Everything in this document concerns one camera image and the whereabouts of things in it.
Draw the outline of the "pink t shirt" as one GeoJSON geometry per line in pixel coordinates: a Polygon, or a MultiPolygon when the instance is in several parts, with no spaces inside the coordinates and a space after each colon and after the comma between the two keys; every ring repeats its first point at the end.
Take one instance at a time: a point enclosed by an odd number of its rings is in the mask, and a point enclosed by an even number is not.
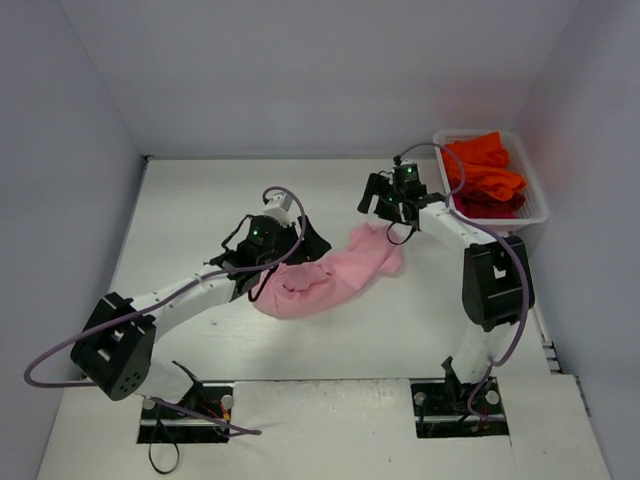
{"type": "Polygon", "coordinates": [[[398,274],[403,264],[401,236],[390,226],[364,223],[351,230],[345,249],[263,274],[252,290],[253,306],[277,319],[309,317],[355,298],[379,277],[398,274]]]}

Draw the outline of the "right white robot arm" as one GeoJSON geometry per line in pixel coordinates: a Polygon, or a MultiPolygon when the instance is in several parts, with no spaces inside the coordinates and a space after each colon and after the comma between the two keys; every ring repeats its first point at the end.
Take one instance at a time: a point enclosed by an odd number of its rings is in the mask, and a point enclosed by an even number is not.
{"type": "Polygon", "coordinates": [[[455,412],[468,410],[479,397],[475,384],[512,355],[534,305],[524,242],[457,215],[444,195],[427,190],[414,163],[371,173],[357,210],[428,234],[462,256],[461,301],[469,324],[457,353],[443,363],[442,398],[455,412]]]}

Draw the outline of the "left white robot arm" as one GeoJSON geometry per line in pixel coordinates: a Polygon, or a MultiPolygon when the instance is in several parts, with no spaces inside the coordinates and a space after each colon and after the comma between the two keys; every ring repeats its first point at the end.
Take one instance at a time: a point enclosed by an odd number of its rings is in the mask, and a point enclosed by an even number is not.
{"type": "Polygon", "coordinates": [[[331,249],[304,216],[290,225],[268,215],[243,221],[246,238],[235,247],[223,242],[222,253],[191,277],[147,295],[112,292],[99,300],[70,358],[111,400],[160,398],[175,418],[191,418],[200,406],[201,382],[178,361],[157,358],[157,341],[209,309],[242,296],[256,300],[280,265],[316,261],[331,249]]]}

